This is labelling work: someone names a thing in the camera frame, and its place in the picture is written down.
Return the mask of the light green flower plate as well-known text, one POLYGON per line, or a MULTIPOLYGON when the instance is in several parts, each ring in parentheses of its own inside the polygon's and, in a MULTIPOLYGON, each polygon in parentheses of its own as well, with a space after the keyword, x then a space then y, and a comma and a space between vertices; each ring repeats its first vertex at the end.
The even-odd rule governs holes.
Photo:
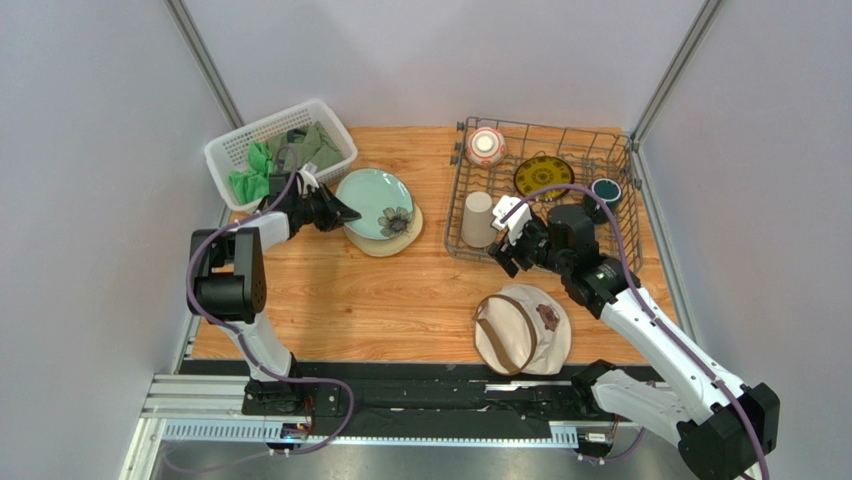
POLYGON ((345 229, 368 240, 387 241, 401 236, 414 220, 414 202, 406 185, 395 175, 375 169, 354 170, 341 180, 337 197, 360 214, 345 229))

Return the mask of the cream bird plate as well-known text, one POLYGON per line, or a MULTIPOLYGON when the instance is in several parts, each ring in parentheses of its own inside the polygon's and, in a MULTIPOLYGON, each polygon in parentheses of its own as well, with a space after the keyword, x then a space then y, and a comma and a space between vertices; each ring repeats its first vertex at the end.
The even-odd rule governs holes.
POLYGON ((372 240, 361 237, 348 227, 344 233, 348 240, 363 253, 377 258, 396 255, 410 246, 421 234, 424 225, 424 216, 419 205, 413 203, 412 220, 408 228, 399 236, 387 240, 372 240))

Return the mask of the yellow patterned black-rim plate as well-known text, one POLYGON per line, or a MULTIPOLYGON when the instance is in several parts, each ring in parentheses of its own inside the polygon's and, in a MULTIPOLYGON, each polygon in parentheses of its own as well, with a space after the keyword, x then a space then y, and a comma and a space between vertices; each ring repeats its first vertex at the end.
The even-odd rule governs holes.
POLYGON ((515 190, 522 196, 548 186, 573 183, 574 180, 574 169, 565 160, 549 155, 523 161, 513 176, 515 190))

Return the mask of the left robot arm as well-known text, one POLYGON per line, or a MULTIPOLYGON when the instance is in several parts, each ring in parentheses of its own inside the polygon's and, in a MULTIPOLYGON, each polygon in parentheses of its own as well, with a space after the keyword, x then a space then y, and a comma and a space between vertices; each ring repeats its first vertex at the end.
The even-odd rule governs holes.
POLYGON ((249 366, 246 395, 251 400, 301 402, 309 382, 298 373, 294 355, 277 338, 266 313, 264 252, 312 225, 334 231, 362 218, 327 186, 272 191, 262 210, 218 229, 190 237, 186 297, 190 311, 219 327, 249 366))

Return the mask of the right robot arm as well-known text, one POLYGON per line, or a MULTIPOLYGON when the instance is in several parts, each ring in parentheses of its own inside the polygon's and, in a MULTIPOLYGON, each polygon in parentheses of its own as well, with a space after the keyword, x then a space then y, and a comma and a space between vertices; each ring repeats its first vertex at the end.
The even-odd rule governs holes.
POLYGON ((582 206, 558 205, 542 220, 522 199, 504 196, 493 216, 506 234, 489 254, 510 276, 532 267, 559 275, 569 297, 631 343, 670 388, 662 392, 596 361, 575 382, 591 407, 666 439, 700 479, 769 478, 778 395, 764 383, 747 385, 688 338, 624 257, 600 252, 582 206))

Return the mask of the beige ceramic cup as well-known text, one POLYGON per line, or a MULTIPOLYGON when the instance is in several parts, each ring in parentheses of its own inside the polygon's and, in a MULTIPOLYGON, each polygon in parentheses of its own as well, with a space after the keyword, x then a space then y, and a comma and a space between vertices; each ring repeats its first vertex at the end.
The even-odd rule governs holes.
POLYGON ((472 248, 485 248, 494 242, 497 231, 492 227, 493 199, 486 192, 469 193, 464 201, 461 238, 472 248))

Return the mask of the olive green cloth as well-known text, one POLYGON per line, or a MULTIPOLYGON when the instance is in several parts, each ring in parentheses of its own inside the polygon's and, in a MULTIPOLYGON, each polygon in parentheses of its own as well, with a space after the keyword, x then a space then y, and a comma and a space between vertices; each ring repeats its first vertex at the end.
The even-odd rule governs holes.
POLYGON ((345 159, 319 122, 270 137, 266 146, 273 154, 274 171, 271 173, 289 172, 294 160, 298 161, 300 168, 311 164, 313 172, 319 172, 345 159))

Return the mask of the cream bucket hat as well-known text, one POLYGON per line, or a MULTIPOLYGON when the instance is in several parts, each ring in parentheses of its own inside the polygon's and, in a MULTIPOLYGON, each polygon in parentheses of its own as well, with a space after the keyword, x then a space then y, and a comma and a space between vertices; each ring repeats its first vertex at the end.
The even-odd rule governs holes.
POLYGON ((569 315, 553 297, 534 286, 509 284, 484 297, 472 324, 475 349, 502 376, 556 375, 571 351, 569 315))

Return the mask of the dark green mug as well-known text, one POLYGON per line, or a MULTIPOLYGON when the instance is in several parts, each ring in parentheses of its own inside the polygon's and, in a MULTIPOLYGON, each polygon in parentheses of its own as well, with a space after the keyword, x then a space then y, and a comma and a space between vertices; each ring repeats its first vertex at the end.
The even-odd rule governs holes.
MULTIPOLYGON (((589 185, 589 190, 603 200, 612 213, 615 213, 623 197, 623 190, 618 182, 611 178, 599 178, 589 185)), ((608 222, 608 217, 600 204, 588 194, 583 196, 582 206, 594 224, 601 225, 608 222)))

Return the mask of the bright green cloth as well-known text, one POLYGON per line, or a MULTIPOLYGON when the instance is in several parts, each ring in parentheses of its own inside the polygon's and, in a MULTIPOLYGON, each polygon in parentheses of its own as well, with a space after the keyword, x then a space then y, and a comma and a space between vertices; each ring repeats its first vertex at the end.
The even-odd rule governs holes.
POLYGON ((273 154, 264 143, 252 142, 246 154, 246 170, 231 171, 228 181, 239 205, 269 194, 268 177, 274 171, 273 154))

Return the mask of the red white ceramic bowl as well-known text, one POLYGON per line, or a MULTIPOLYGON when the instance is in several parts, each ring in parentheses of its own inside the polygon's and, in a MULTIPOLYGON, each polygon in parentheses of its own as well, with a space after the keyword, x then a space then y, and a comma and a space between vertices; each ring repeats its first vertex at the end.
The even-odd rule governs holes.
POLYGON ((507 153, 506 140, 502 133, 492 127, 475 129, 467 138, 464 156, 481 168, 492 168, 499 164, 507 153))

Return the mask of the white plastic basket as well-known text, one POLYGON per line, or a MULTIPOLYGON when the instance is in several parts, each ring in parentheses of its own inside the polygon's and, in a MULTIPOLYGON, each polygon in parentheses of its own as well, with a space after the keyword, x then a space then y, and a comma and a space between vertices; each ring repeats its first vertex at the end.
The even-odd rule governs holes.
POLYGON ((354 141, 321 100, 309 100, 240 127, 207 143, 211 177, 232 211, 253 211, 268 189, 268 174, 301 169, 318 182, 336 183, 357 158, 354 141))

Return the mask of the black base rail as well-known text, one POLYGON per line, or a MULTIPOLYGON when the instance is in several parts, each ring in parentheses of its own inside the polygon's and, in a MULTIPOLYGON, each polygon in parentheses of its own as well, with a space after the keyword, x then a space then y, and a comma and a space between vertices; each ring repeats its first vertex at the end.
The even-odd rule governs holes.
POLYGON ((548 437, 559 421, 604 430, 617 422, 578 392, 583 369, 505 377, 471 363, 303 361, 301 385, 251 380, 241 360, 189 360, 178 372, 231 377, 238 412, 302 416, 319 435, 341 427, 346 437, 526 440, 548 437))

